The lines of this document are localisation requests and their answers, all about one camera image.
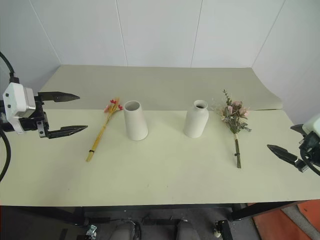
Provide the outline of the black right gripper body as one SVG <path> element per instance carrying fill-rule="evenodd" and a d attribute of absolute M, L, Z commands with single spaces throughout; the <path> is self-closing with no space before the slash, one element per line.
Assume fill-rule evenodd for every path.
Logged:
<path fill-rule="evenodd" d="M 320 137 L 314 132 L 300 133 L 303 139 L 299 142 L 300 157 L 297 160 L 297 169 L 304 172 L 311 169 L 314 173 L 320 172 Z"/>

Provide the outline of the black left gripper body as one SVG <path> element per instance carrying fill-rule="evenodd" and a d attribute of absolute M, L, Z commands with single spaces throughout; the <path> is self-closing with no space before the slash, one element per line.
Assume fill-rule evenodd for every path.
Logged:
<path fill-rule="evenodd" d="M 49 122 L 47 114 L 43 109 L 45 95 L 34 97 L 35 111 L 29 117 L 20 118 L 19 121 L 24 131 L 38 131 L 41 138 L 49 138 Z"/>

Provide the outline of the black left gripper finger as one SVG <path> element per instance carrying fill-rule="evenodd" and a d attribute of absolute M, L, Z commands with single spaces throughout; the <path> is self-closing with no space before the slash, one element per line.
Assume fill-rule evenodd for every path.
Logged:
<path fill-rule="evenodd" d="M 64 126 L 64 127 L 61 127 L 59 130 L 48 131 L 47 138 L 55 139 L 55 138 L 68 137 L 82 130 L 85 130 L 87 127 L 88 127 L 87 125 Z"/>
<path fill-rule="evenodd" d="M 54 101 L 56 103 L 69 102 L 80 99 L 80 97 L 77 95 L 60 91 L 38 92 L 38 96 L 42 101 Z"/>

